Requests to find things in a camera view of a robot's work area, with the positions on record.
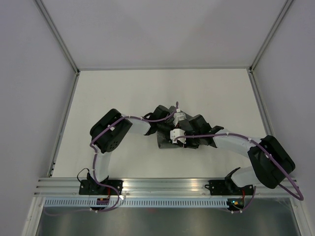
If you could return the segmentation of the grey cloth napkin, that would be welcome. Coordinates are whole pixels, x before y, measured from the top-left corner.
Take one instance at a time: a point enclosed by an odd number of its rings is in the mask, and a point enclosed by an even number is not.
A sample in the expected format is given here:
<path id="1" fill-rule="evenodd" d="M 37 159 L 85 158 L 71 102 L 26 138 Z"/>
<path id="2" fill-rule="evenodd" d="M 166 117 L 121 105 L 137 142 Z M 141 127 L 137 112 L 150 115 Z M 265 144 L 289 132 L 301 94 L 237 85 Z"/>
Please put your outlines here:
<path id="1" fill-rule="evenodd" d="M 167 109 L 169 114 L 174 115 L 175 112 L 182 112 L 181 110 L 177 109 L 175 106 L 171 106 Z M 201 131 L 203 130 L 202 126 L 205 123 L 204 117 L 202 115 L 195 115 L 191 116 L 186 114 L 186 119 L 182 120 L 178 123 L 177 126 L 174 126 L 174 129 L 180 128 L 185 131 L 185 135 L 200 135 Z M 168 118 L 167 120 L 161 121 L 159 123 L 170 123 L 173 124 L 173 116 Z M 160 149 L 167 149 L 167 148 L 182 148 L 182 143 L 178 142 L 177 144 L 171 143 L 157 143 Z"/>

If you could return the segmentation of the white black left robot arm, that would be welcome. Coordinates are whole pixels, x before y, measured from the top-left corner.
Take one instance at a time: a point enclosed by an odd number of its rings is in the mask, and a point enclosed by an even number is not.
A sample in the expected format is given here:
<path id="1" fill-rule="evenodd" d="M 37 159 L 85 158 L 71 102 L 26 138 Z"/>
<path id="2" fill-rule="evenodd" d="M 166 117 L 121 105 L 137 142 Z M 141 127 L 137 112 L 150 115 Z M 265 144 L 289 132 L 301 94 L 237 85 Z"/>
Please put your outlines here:
<path id="1" fill-rule="evenodd" d="M 127 133 L 152 135 L 159 124 L 170 121 L 174 114 L 162 105 L 143 117 L 126 116 L 114 108 L 108 111 L 90 130 L 90 147 L 94 149 L 90 189 L 98 195 L 106 192 L 111 154 Z"/>

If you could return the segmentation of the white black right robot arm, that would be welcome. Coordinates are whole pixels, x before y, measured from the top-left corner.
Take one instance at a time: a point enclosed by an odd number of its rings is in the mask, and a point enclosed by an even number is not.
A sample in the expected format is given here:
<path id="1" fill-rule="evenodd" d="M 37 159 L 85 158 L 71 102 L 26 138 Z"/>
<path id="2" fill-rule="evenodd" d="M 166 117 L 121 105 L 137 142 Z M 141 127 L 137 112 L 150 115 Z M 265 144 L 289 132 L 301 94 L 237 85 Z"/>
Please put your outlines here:
<path id="1" fill-rule="evenodd" d="M 176 127 L 179 134 L 171 132 L 174 144 L 194 149 L 201 145 L 222 148 L 249 159 L 249 167 L 238 167 L 225 177 L 224 187 L 230 194 L 259 183 L 274 189 L 284 179 L 289 179 L 295 170 L 294 161 L 274 136 L 253 138 L 231 132 L 222 126 L 212 127 L 201 115 L 181 120 Z"/>

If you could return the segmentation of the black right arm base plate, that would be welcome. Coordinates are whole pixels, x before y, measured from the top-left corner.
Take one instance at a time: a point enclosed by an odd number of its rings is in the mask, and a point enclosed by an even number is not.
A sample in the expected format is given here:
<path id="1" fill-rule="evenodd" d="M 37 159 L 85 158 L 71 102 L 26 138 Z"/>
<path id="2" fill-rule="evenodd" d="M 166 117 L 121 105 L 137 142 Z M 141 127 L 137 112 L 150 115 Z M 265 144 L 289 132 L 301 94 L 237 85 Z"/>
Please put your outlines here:
<path id="1" fill-rule="evenodd" d="M 223 179 L 209 180 L 204 187 L 210 191 L 211 196 L 252 196 L 254 192 L 253 185 L 238 187 L 235 183 Z"/>

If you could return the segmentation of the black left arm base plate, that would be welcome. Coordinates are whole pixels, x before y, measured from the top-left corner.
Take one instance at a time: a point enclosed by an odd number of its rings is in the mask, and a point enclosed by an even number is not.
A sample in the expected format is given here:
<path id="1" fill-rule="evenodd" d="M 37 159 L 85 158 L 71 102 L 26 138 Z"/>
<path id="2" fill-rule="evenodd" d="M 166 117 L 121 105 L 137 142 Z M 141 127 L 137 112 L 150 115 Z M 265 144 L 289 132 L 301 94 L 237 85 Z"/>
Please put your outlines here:
<path id="1" fill-rule="evenodd" d="M 110 195 L 117 196 L 116 189 L 119 194 L 122 193 L 123 189 L 123 181 L 120 179 L 110 179 L 102 182 L 102 184 L 106 184 L 111 186 L 105 187 L 100 186 L 93 181 L 82 180 L 79 188 L 79 195 L 91 195 L 91 196 L 100 196 L 100 195 Z"/>

